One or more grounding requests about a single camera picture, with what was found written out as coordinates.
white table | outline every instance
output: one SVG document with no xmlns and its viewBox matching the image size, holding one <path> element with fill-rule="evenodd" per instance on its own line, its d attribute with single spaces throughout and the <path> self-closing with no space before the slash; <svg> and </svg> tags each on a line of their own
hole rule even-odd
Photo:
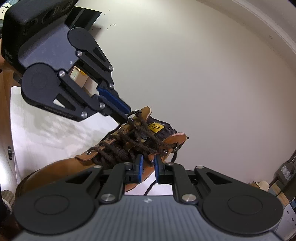
<svg viewBox="0 0 296 241">
<path fill-rule="evenodd" d="M 83 153 L 117 126 L 100 113 L 75 122 L 33 107 L 23 100 L 20 87 L 11 89 L 10 120 L 18 183 L 50 163 Z M 144 194 L 154 180 L 152 174 L 128 194 Z M 170 185 L 156 185 L 149 194 L 171 193 Z"/>
</svg>

black knob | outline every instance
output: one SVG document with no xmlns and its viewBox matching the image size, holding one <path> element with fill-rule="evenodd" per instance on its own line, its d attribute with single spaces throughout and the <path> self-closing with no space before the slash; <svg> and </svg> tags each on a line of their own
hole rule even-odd
<svg viewBox="0 0 296 241">
<path fill-rule="evenodd" d="M 13 154 L 13 152 L 12 152 L 11 146 L 8 146 L 7 147 L 7 152 L 8 152 L 9 160 L 12 160 L 12 154 Z"/>
</svg>

yellow label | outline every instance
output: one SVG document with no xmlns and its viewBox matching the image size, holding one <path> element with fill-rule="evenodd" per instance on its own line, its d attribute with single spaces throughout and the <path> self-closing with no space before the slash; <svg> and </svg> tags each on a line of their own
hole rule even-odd
<svg viewBox="0 0 296 241">
<path fill-rule="evenodd" d="M 157 133 L 157 132 L 159 132 L 161 129 L 163 129 L 164 128 L 164 126 L 163 125 L 161 125 L 161 124 L 159 124 L 159 123 L 151 123 L 149 126 L 149 129 L 151 130 L 151 131 L 153 131 L 154 133 Z"/>
</svg>

brown leather boot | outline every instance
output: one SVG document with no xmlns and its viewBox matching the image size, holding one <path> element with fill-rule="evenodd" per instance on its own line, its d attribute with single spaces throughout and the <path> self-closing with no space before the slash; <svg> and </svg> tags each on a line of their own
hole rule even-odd
<svg viewBox="0 0 296 241">
<path fill-rule="evenodd" d="M 177 150 L 187 140 L 187 136 L 176 132 L 170 124 L 152 118 L 150 107 L 131 112 L 130 115 L 132 114 L 135 116 L 126 124 L 109 132 L 99 144 L 81 155 L 54 162 L 27 176 L 18 185 L 16 197 L 94 165 L 112 169 L 117 163 L 134 162 L 139 153 L 144 154 L 142 181 L 153 173 L 152 161 L 156 154 L 160 154 L 165 162 L 169 154 L 174 152 L 174 161 Z M 126 185 L 125 191 L 136 185 Z"/>
</svg>

dark brown shoelace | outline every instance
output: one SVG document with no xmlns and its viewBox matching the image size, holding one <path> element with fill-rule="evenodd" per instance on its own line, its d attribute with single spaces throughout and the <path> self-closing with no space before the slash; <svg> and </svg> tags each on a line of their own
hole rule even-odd
<svg viewBox="0 0 296 241">
<path fill-rule="evenodd" d="M 122 163 L 126 161 L 126 157 L 124 157 L 123 153 L 116 148 L 112 144 L 108 144 L 104 142 L 106 139 L 116 139 L 116 143 L 120 143 L 119 146 L 123 147 L 126 143 L 133 144 L 133 147 L 127 152 L 128 157 L 130 158 L 131 162 L 134 162 L 136 159 L 136 153 L 141 153 L 144 155 L 144 160 L 148 162 L 148 164 L 151 166 L 150 161 L 148 160 L 149 154 L 160 154 L 161 156 L 166 156 L 168 153 L 168 149 L 173 148 L 174 149 L 174 156 L 172 158 L 172 162 L 175 161 L 177 157 L 177 151 L 178 151 L 178 144 L 169 145 L 166 143 L 163 143 L 161 140 L 156 138 L 152 131 L 148 128 L 148 125 L 146 121 L 142 118 L 141 111 L 135 110 L 128 114 L 128 116 L 135 115 L 137 120 L 140 121 L 140 125 L 137 125 L 135 120 L 132 118 L 128 119 L 128 124 L 131 127 L 131 130 L 127 133 L 123 133 L 123 129 L 120 129 L 121 124 L 119 124 L 114 130 L 110 131 L 99 143 L 98 146 L 93 146 L 88 149 L 87 154 L 90 154 L 91 151 L 98 152 L 103 158 L 93 158 L 93 162 L 96 165 L 104 165 L 108 164 L 109 162 L 112 165 L 116 165 L 117 163 Z M 148 136 L 154 143 L 155 148 L 151 148 L 147 146 L 144 142 L 141 142 L 141 134 L 145 134 Z M 130 138 L 130 136 L 134 136 L 136 140 L 133 140 Z"/>
</svg>

